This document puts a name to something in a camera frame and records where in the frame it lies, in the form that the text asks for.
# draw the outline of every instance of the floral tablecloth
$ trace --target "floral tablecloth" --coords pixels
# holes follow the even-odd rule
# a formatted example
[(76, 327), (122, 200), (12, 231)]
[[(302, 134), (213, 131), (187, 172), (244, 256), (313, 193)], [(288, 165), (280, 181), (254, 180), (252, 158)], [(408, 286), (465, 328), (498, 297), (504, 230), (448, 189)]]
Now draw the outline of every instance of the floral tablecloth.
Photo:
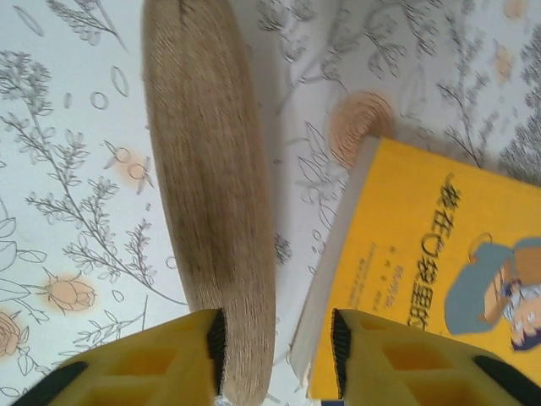
[[(70, 355), (188, 311), (146, 127), (141, 3), (0, 2), (0, 404)], [(287, 351), (347, 182), (329, 111), (365, 91), (399, 140), (541, 184), (541, 2), (232, 5), (276, 207), (266, 403), (307, 405)]]

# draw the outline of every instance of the spool of string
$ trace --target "spool of string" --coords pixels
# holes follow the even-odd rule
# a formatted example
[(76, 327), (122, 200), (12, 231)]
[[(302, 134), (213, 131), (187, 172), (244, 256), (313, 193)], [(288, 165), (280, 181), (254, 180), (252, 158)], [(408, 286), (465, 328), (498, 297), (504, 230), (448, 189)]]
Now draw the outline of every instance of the spool of string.
[(394, 138), (394, 131), (391, 106), (375, 93), (355, 91), (339, 101), (332, 111), (331, 153), (343, 167), (350, 169), (365, 135)]
[(223, 307), (224, 392), (261, 405), (274, 355), (270, 182), (244, 40), (227, 0), (146, 0), (152, 149), (190, 310)]

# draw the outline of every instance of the cartoon boy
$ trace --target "cartoon boy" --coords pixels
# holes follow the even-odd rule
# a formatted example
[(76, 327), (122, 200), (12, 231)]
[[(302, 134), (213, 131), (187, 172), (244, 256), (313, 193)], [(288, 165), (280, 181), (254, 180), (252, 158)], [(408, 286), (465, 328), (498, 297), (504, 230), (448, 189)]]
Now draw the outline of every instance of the cartoon boy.
[(488, 332), (501, 316), (511, 324), (514, 350), (541, 343), (541, 238), (523, 239), (512, 249), (484, 241), (445, 298), (453, 335)]

